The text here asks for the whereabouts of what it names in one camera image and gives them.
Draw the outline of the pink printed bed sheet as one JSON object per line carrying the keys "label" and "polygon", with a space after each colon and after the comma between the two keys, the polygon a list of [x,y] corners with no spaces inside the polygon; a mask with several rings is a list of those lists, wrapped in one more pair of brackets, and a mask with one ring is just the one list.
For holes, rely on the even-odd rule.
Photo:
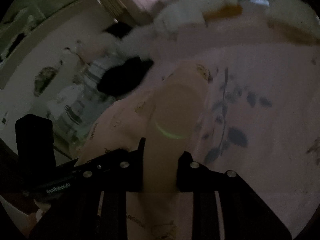
{"label": "pink printed bed sheet", "polygon": [[[267,7],[242,1],[207,24],[157,35],[154,65],[125,98],[159,86],[181,62],[204,64],[208,92],[184,152],[211,171],[235,171],[295,239],[319,206],[319,44],[269,27]],[[176,191],[176,239],[192,239],[193,194]]]}

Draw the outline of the plaid green white garment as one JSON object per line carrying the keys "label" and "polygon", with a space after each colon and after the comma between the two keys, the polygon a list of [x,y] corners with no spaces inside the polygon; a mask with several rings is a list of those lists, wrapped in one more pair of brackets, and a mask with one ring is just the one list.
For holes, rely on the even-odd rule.
{"label": "plaid green white garment", "polygon": [[68,143],[85,139],[95,120],[116,100],[97,90],[103,74],[124,61],[117,57],[101,57],[77,74],[77,84],[63,88],[47,102],[48,116],[54,131]]}

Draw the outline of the white plush toy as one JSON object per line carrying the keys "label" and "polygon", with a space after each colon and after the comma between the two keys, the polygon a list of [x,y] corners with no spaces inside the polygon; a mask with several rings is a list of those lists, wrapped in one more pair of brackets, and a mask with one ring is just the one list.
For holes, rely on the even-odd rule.
{"label": "white plush toy", "polygon": [[81,65],[91,64],[100,58],[114,56],[117,53],[114,42],[106,42],[98,38],[77,40],[74,49],[66,47],[63,52],[67,58],[73,57],[79,60]]}

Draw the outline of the white fluffy pillow right side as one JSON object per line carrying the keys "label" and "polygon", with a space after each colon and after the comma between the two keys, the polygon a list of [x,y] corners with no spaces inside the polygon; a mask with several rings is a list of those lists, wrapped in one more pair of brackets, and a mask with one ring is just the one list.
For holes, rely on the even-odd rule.
{"label": "white fluffy pillow right side", "polygon": [[289,41],[319,44],[319,17],[301,0],[269,0],[265,17],[268,26]]}

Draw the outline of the white fluffy blanket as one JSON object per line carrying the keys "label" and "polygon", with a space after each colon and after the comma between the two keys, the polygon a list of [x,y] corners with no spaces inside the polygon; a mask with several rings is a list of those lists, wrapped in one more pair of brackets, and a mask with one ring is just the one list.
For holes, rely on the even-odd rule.
{"label": "white fluffy blanket", "polygon": [[123,57],[148,59],[151,55],[157,32],[153,24],[133,28],[124,38],[117,42],[117,52]]}

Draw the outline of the white fluffy pillow with orange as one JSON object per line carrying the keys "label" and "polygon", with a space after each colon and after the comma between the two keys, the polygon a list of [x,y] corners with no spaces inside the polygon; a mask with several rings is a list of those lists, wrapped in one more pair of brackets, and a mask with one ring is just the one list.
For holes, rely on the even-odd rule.
{"label": "white fluffy pillow with orange", "polygon": [[158,35],[170,36],[180,27],[204,24],[206,16],[237,5],[238,0],[176,0],[158,13],[153,25]]}

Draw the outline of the black garment on bed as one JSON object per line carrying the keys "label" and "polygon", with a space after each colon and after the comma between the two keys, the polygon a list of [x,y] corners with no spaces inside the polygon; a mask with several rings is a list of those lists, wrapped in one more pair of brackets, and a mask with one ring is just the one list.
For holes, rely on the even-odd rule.
{"label": "black garment on bed", "polygon": [[122,98],[142,83],[153,65],[152,59],[129,58],[123,64],[111,67],[104,72],[97,84],[97,90],[115,99]]}

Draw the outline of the cream bear print garment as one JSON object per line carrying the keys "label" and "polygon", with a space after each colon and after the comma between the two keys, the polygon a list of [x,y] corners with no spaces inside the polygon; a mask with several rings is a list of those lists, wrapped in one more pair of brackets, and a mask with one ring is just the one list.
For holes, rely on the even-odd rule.
{"label": "cream bear print garment", "polygon": [[117,101],[95,121],[78,165],[113,150],[135,150],[146,139],[143,193],[129,193],[129,239],[176,239],[178,159],[188,148],[208,92],[209,70],[181,62],[159,86]]}

